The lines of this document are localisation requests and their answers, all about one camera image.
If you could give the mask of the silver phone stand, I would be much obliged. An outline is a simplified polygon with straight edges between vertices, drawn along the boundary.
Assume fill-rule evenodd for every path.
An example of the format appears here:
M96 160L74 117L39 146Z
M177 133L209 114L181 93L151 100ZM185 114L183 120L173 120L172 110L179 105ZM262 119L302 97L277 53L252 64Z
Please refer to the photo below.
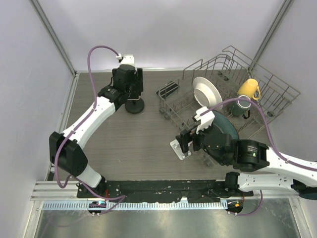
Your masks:
M192 155L190 150L186 153L183 153L181 146L176 139L170 142L170 146L180 160L184 160Z

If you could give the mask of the black round phone stand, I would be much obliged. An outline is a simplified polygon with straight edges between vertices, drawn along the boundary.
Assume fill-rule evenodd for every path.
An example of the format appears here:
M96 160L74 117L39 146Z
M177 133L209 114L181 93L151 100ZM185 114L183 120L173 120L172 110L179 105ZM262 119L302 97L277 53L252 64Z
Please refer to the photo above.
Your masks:
M145 107L144 100L141 98L141 96L138 96L137 99L127 99L127 102L125 103L125 109L128 113L131 114L139 114L142 112L142 110Z

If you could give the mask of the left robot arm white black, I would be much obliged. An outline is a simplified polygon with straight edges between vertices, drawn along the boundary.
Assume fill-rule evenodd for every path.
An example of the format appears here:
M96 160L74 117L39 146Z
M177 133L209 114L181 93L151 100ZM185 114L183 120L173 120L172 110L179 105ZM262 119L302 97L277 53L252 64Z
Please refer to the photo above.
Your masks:
M88 186L95 198L102 197L106 179L88 163L83 151L86 143L99 126L124 104L140 100L143 92L143 70L122 64L112 70L111 83L100 90L93 104L82 116L62 133L49 137L50 160L55 167L55 177L62 169Z

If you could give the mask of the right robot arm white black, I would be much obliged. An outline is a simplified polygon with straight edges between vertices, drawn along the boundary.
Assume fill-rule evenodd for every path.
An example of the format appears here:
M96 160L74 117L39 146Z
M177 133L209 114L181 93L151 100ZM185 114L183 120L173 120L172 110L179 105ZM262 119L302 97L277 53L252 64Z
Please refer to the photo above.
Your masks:
M224 191L234 196L240 191L279 190L301 198L317 198L317 164L280 152L249 139L239 139L216 128L184 130L170 146L183 160L202 150L221 166L232 166L237 173L226 175Z

